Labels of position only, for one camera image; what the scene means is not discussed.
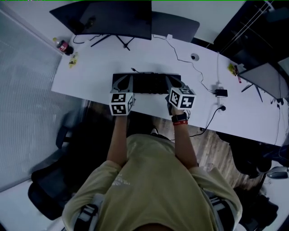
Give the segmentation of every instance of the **keyboard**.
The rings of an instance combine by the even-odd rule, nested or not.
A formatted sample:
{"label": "keyboard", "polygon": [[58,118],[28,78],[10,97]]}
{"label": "keyboard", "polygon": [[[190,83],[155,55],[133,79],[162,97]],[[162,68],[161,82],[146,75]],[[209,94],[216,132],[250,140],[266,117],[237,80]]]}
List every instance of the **keyboard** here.
{"label": "keyboard", "polygon": [[147,94],[168,94],[168,86],[166,76],[170,79],[173,87],[180,88],[182,84],[172,77],[181,80],[181,76],[177,74],[155,74],[155,73],[126,73],[126,74],[113,74],[112,84],[120,78],[126,76],[118,84],[120,90],[125,90],[128,87],[130,76],[133,76],[133,93],[147,93]]}

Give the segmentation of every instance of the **monitor stand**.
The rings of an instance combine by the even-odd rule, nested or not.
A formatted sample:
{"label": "monitor stand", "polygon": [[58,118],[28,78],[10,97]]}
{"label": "monitor stand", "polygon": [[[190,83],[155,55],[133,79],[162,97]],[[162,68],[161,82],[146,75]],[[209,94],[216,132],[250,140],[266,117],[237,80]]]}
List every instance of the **monitor stand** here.
{"label": "monitor stand", "polygon": [[[100,43],[102,40],[105,40],[106,38],[108,38],[108,37],[110,37],[110,36],[111,36],[111,34],[106,35],[106,36],[103,37],[102,39],[98,40],[96,43],[92,44],[90,47],[93,47],[94,45]],[[121,40],[121,38],[119,38],[118,35],[116,35],[116,37],[117,37],[117,38],[119,39],[119,41],[121,41],[121,43],[123,44],[123,48],[126,48],[126,49],[128,49],[128,50],[130,51],[130,49],[128,48],[127,45],[128,45],[134,38],[130,39],[128,43],[124,43],[124,42]]]}

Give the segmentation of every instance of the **white desk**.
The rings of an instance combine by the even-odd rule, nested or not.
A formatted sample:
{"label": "white desk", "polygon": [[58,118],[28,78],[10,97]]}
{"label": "white desk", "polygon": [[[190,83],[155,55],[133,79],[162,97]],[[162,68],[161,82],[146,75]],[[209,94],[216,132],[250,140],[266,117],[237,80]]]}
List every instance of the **white desk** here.
{"label": "white desk", "polygon": [[[76,41],[84,41],[92,36],[77,36]],[[130,44],[130,51],[123,48],[121,42],[111,36],[94,47],[90,47],[99,38],[93,39],[88,46],[79,47],[79,58],[76,66],[69,68],[70,56],[63,55],[54,77],[52,91],[79,97],[99,103],[108,104],[114,73],[156,72],[179,74],[182,81],[196,93],[195,105],[191,112],[189,124],[206,127],[214,111],[221,105],[227,110],[219,110],[208,129],[232,134],[265,143],[275,144],[279,109],[276,102],[270,104],[272,97],[260,90],[263,103],[254,87],[241,93],[249,83],[233,76],[227,67],[230,60],[219,55],[219,80],[217,77],[218,54],[201,46],[172,39],[169,42],[175,47],[181,60],[191,61],[191,54],[199,55],[195,67],[204,75],[203,84],[213,89],[219,81],[220,87],[228,90],[228,97],[216,98],[200,83],[202,76],[190,63],[178,61],[174,50],[165,40],[152,38],[151,41],[135,38]],[[166,95],[136,94],[132,110],[170,119],[165,101]],[[288,128],[288,106],[280,106],[279,132],[276,145],[281,146]]]}

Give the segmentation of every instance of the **hand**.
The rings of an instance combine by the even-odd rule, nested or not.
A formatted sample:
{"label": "hand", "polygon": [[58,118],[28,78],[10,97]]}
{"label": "hand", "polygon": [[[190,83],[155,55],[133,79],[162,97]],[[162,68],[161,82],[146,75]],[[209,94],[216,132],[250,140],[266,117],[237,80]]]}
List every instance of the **hand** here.
{"label": "hand", "polygon": [[184,114],[184,110],[179,110],[177,108],[175,108],[174,106],[172,106],[172,115],[175,116],[175,115],[182,115]]}

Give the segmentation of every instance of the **chair backrest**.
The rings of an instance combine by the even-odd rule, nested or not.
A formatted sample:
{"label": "chair backrest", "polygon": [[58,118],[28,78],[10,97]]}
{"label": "chair backrest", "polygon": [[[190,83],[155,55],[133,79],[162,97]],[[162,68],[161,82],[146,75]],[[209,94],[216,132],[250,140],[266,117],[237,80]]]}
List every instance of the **chair backrest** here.
{"label": "chair backrest", "polygon": [[199,26],[199,22],[188,18],[152,12],[152,34],[161,36],[171,34],[175,39],[191,42]]}

